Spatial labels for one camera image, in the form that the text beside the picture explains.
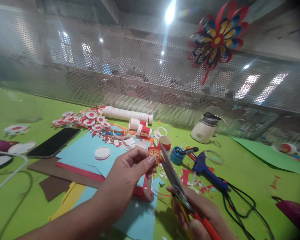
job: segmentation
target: metal mesh panel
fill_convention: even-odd
[[[209,73],[203,93],[206,72],[190,66],[187,41],[163,42],[0,5],[0,87],[151,113],[189,128],[211,111],[230,126],[220,123],[221,134],[255,139],[260,133],[259,140],[300,147],[300,133],[276,135],[271,127],[279,114],[300,115],[299,63],[238,52]]]

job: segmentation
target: yellow paper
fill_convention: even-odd
[[[77,203],[78,199],[80,198],[80,196],[82,195],[85,189],[86,186],[79,183],[72,182],[69,186],[69,190],[67,191],[66,195],[62,199],[61,206],[59,207],[59,209],[56,211],[55,214],[53,214],[48,218],[48,221],[51,222],[52,220],[70,211]]]

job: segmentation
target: blue glue gun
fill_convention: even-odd
[[[222,182],[216,175],[214,175],[206,165],[206,155],[202,152],[197,156],[194,162],[192,170],[197,174],[202,174],[209,182],[211,182],[216,189],[220,192],[229,191],[229,186],[227,183]]]

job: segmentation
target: smartphone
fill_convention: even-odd
[[[28,152],[27,156],[29,158],[52,158],[79,132],[80,129],[77,128],[64,128],[47,141]]]

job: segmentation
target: green tabletop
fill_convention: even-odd
[[[51,127],[50,123],[52,120],[61,117],[63,112],[70,110],[76,112],[84,108],[83,106],[62,101],[0,89],[0,139],[18,141],[20,143],[35,141],[39,145],[59,131],[59,129]],[[4,128],[15,124],[17,119],[30,116],[42,117],[43,120],[31,123],[29,131],[24,135],[12,137],[4,135]],[[127,122],[115,119],[111,120],[111,122],[125,127],[128,126]],[[156,122],[152,124],[153,129],[156,129],[158,126],[168,130],[173,146],[187,144],[191,147],[199,147],[200,152],[212,150],[221,155],[224,158],[225,165],[219,166],[209,160],[207,160],[207,165],[215,168],[217,176],[226,179],[256,201],[258,211],[269,223],[275,238],[291,239],[297,236],[299,233],[297,228],[275,206],[276,202],[271,196],[278,196],[284,200],[300,203],[300,174],[283,171],[264,163],[230,137],[217,135],[217,137],[211,139],[212,141],[209,144],[200,144],[190,137],[189,130],[175,128],[167,124],[157,124]],[[83,136],[86,132],[82,131],[73,141]],[[23,159],[15,157],[10,165],[0,169],[0,183],[11,172],[21,166],[23,161]],[[34,161],[36,159],[29,159],[28,164]],[[188,164],[190,167],[193,165],[191,160],[186,157],[182,166],[176,166],[178,174],[181,173],[181,168],[190,169]],[[275,176],[281,178],[277,182],[277,189],[270,186]],[[34,228],[42,226],[48,222],[48,216],[56,212],[64,193],[48,203],[38,184],[47,177],[47,175],[24,168],[0,189],[0,239],[14,239]],[[165,187],[169,185],[169,182],[165,178],[163,180],[165,185],[160,188],[160,193],[168,194]],[[200,177],[200,180],[206,185],[210,185],[204,177]],[[205,196],[219,206],[223,216],[238,238],[246,239],[241,228],[226,213],[222,194],[216,192],[209,193],[209,195],[205,194]],[[238,211],[244,214],[244,211],[248,210],[248,206],[234,193],[230,193],[230,196]],[[157,203],[154,239],[162,239],[161,237],[166,237],[167,239],[178,238],[178,223],[168,205],[168,197]],[[255,213],[252,213],[248,219],[244,220],[244,224],[256,239],[269,239],[266,228]]]

